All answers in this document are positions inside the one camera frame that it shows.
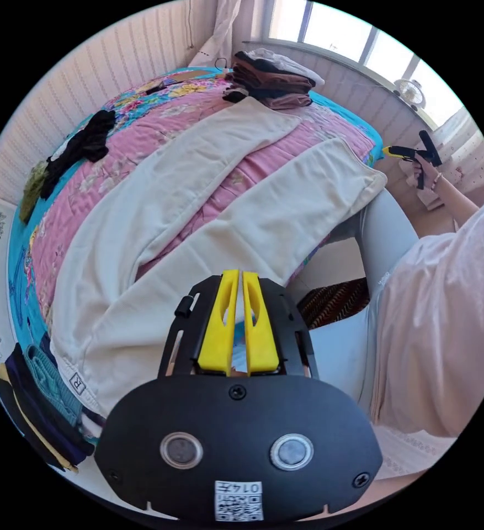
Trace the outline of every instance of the light blue pants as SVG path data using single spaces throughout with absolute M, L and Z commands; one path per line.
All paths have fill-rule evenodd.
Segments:
M 418 241 L 407 216 L 383 190 L 363 210 L 338 225 L 328 243 L 354 237 L 369 287 L 370 303 L 350 318 L 310 331 L 319 378 L 341 389 L 368 414 L 376 363 L 377 307 L 384 278 Z

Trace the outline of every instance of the window frame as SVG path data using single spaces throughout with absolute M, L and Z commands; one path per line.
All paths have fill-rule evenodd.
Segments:
M 304 10 L 304 14 L 302 16 L 302 22 L 299 29 L 299 34 L 297 36 L 297 41 L 290 41 L 290 40 L 283 40 L 283 39 L 273 39 L 269 36 L 269 33 L 271 31 L 272 26 L 272 19 L 273 19 L 273 10 L 275 8 L 275 0 L 265 0 L 264 1 L 264 11 L 262 16 L 262 28 L 261 28 L 261 34 L 260 34 L 260 44 L 274 44 L 279 46 L 285 46 L 289 47 L 294 50 L 309 52 L 313 55 L 317 55 L 319 57 L 323 57 L 324 59 L 329 59 L 333 62 L 337 62 L 347 68 L 350 68 L 352 70 L 355 70 L 364 76 L 370 78 L 372 81 L 374 81 L 376 84 L 379 84 L 380 86 L 383 86 L 391 93 L 395 90 L 394 82 L 391 82 L 390 80 L 386 79 L 385 77 L 379 75 L 375 71 L 369 69 L 366 67 L 366 63 L 369 60 L 370 54 L 374 50 L 374 46 L 376 44 L 376 39 L 378 35 L 380 34 L 381 30 L 379 28 L 376 28 L 372 26 L 369 36 L 367 37 L 367 42 L 365 43 L 365 47 L 363 48 L 363 52 L 361 53 L 360 60 L 358 62 L 349 59 L 348 57 L 345 57 L 344 55 L 340 55 L 334 51 L 326 50 L 325 48 L 321 48 L 319 46 L 313 46 L 311 44 L 307 44 L 304 42 L 304 38 L 306 36 L 306 32 L 308 29 L 308 24 L 310 22 L 310 15 L 313 8 L 314 2 L 312 0 L 306 1 L 306 7 Z M 407 65 L 407 68 L 405 72 L 402 75 L 402 79 L 411 79 L 415 70 L 418 67 L 418 64 L 420 63 L 420 57 L 418 55 L 413 53 L 413 56 L 411 57 L 411 60 L 409 61 L 409 64 Z M 415 111 L 415 114 L 417 114 L 422 121 L 431 129 L 435 130 L 439 127 L 433 119 L 423 110 L 418 109 Z

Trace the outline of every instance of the window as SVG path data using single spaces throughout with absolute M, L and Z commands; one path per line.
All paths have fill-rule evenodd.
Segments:
M 426 98 L 424 110 L 438 125 L 445 123 L 462 107 L 453 90 L 424 61 L 420 60 L 411 77 L 421 84 Z
M 383 31 L 378 32 L 365 66 L 394 83 L 403 77 L 413 52 Z
M 402 78 L 418 81 L 426 99 L 424 110 L 438 125 L 462 108 L 460 99 L 431 67 L 367 22 L 317 2 L 275 0 L 271 4 L 273 12 L 264 17 L 264 34 L 269 39 L 317 46 L 390 83 Z
M 304 42 L 359 62 L 372 28 L 359 18 L 314 3 Z

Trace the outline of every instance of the pink floral bedspread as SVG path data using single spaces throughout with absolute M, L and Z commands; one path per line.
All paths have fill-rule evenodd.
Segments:
M 63 258 L 89 212 L 144 158 L 198 121 L 231 105 L 222 99 L 224 89 L 225 81 L 220 80 L 207 90 L 193 91 L 153 108 L 143 118 L 116 132 L 108 140 L 109 153 L 96 163 L 85 162 L 65 185 L 36 229 L 31 249 L 36 294 L 47 324 Z M 242 160 L 181 233 L 156 259 L 143 266 L 139 275 L 198 228 L 215 219 L 246 190 L 310 147 L 340 136 L 364 161 L 374 147 L 372 139 L 329 108 L 313 104 L 284 112 L 302 117 L 301 124 L 288 136 Z M 294 275 L 304 264 L 300 264 Z

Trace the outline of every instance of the white wall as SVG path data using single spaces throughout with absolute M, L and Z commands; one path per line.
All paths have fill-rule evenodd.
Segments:
M 212 35 L 216 0 L 178 0 L 106 28 L 60 61 L 22 101 L 0 137 L 0 198 L 19 202 L 34 165 L 108 100 L 186 66 Z

